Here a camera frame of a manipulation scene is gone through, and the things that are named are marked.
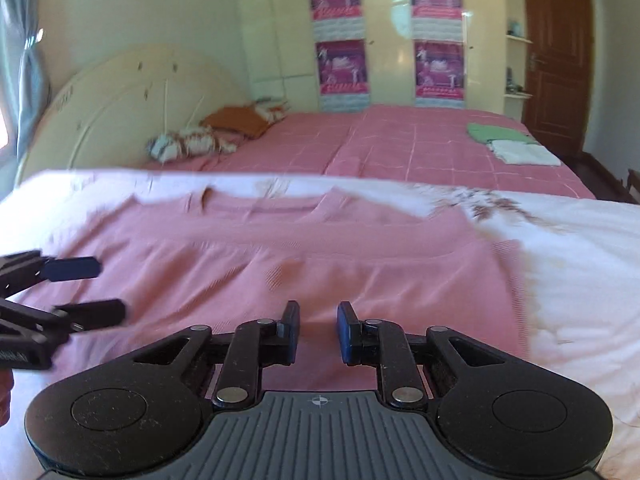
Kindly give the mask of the left hand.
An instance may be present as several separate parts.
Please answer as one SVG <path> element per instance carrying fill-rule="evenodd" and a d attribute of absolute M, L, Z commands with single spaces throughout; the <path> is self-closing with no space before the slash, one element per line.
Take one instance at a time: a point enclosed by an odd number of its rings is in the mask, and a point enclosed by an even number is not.
<path fill-rule="evenodd" d="M 14 387 L 12 370 L 0 370 L 0 427 L 10 419 L 11 392 Z"/>

